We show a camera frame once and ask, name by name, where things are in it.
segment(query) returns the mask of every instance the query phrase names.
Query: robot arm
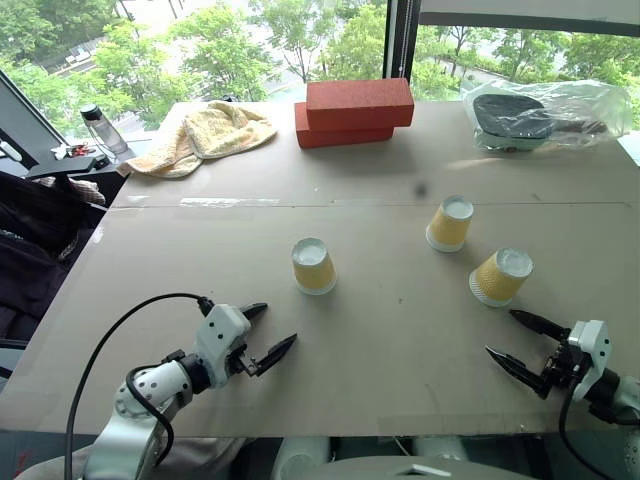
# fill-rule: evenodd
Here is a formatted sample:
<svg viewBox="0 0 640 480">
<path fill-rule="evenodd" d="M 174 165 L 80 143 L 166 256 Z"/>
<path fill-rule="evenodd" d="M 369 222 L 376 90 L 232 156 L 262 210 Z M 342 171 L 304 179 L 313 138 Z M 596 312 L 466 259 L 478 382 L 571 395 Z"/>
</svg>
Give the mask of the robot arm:
<svg viewBox="0 0 640 480">
<path fill-rule="evenodd" d="M 568 329 L 522 310 L 510 313 L 525 327 L 560 343 L 540 375 L 529 371 L 517 358 L 486 347 L 489 355 L 543 399 L 554 386 L 575 385 L 572 400 L 590 402 L 591 414 L 608 423 L 635 427 L 626 439 L 625 463 L 632 477 L 640 479 L 640 381 L 633 377 L 621 378 L 606 368 L 611 355 L 606 324 L 590 320 L 577 322 L 573 329 Z"/>
<path fill-rule="evenodd" d="M 148 478 L 161 454 L 161 419 L 170 422 L 189 404 L 194 394 L 226 385 L 229 377 L 245 371 L 262 375 L 287 353 L 297 336 L 292 335 L 271 348 L 256 362 L 245 356 L 245 337 L 254 318 L 267 304 L 253 304 L 242 310 L 231 305 L 209 307 L 196 333 L 194 352 L 178 350 L 160 365 L 141 367 L 129 376 L 114 397 L 111 418 L 93 444 L 85 465 L 84 480 L 142 480 Z"/>
</svg>

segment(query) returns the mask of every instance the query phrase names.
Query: table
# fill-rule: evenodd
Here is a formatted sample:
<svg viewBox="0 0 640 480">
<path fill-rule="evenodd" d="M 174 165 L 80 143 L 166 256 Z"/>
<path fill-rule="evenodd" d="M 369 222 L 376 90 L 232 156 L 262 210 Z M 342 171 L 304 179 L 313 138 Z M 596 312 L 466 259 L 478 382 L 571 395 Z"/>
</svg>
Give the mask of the table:
<svg viewBox="0 0 640 480">
<path fill-rule="evenodd" d="M 265 376 L 195 398 L 174 421 L 177 435 L 553 431 L 559 393 L 540 400 L 484 352 L 495 346 L 539 371 L 555 347 L 469 292 L 469 272 L 501 246 L 526 249 L 536 264 L 514 307 L 567 326 L 606 320 L 611 368 L 640 374 L 638 176 L 617 142 L 482 152 L 461 104 L 424 103 L 389 142 L 300 151 L 292 105 L 257 107 L 279 129 L 269 145 L 180 181 L 126 182 L 0 395 L 4 428 L 63 431 L 80 371 L 111 323 L 150 296 L 191 291 L 269 302 L 250 332 L 257 355 L 293 332 L 299 340 Z M 440 254 L 424 229 L 456 192 L 476 216 L 465 248 Z M 338 271 L 322 297 L 292 279 L 290 249 L 310 235 Z M 125 373 L 189 350 L 201 322 L 186 300 L 132 318 L 94 367 L 76 431 L 100 431 Z M 602 425 L 572 412 L 571 428 Z"/>
</svg>

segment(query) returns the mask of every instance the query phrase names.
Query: paper cup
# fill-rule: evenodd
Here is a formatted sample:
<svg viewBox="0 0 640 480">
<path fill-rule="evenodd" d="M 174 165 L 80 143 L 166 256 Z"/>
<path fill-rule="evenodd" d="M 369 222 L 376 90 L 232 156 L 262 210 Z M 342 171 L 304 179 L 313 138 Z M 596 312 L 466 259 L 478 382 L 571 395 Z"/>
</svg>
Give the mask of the paper cup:
<svg viewBox="0 0 640 480">
<path fill-rule="evenodd" d="M 509 305 L 532 271 L 533 260 L 527 252 L 501 248 L 471 272 L 469 288 L 485 305 L 504 307 Z"/>
<path fill-rule="evenodd" d="M 326 245 L 317 238 L 305 238 L 291 252 L 293 273 L 300 290 L 309 295 L 323 295 L 336 284 L 336 271 Z"/>
<path fill-rule="evenodd" d="M 439 252 L 457 252 L 464 245 L 471 217 L 473 205 L 462 195 L 445 199 L 427 226 L 427 242 Z"/>
</svg>

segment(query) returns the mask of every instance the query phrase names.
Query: clear plastic bottle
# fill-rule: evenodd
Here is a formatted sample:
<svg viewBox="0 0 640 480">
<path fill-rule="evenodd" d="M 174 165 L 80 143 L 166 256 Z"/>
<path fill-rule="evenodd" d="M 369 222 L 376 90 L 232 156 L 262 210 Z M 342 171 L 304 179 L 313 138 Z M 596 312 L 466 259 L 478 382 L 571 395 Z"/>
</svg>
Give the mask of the clear plastic bottle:
<svg viewBox="0 0 640 480">
<path fill-rule="evenodd" d="M 102 114 L 102 110 L 95 103 L 84 105 L 80 109 L 84 123 L 90 130 L 93 129 L 102 139 L 104 144 L 113 153 L 124 153 L 129 148 L 127 142 L 120 136 L 111 122 Z"/>
</svg>

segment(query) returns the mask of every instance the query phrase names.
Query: clear plastic bag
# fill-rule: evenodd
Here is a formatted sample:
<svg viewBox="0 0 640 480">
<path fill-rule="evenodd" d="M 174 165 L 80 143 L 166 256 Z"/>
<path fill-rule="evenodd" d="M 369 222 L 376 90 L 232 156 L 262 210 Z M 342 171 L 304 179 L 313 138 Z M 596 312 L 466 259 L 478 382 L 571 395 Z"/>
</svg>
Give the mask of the clear plastic bag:
<svg viewBox="0 0 640 480">
<path fill-rule="evenodd" d="M 460 87 L 478 146 L 532 150 L 547 143 L 585 148 L 628 133 L 631 99 L 624 88 L 592 80 L 519 85 L 492 80 Z"/>
</svg>

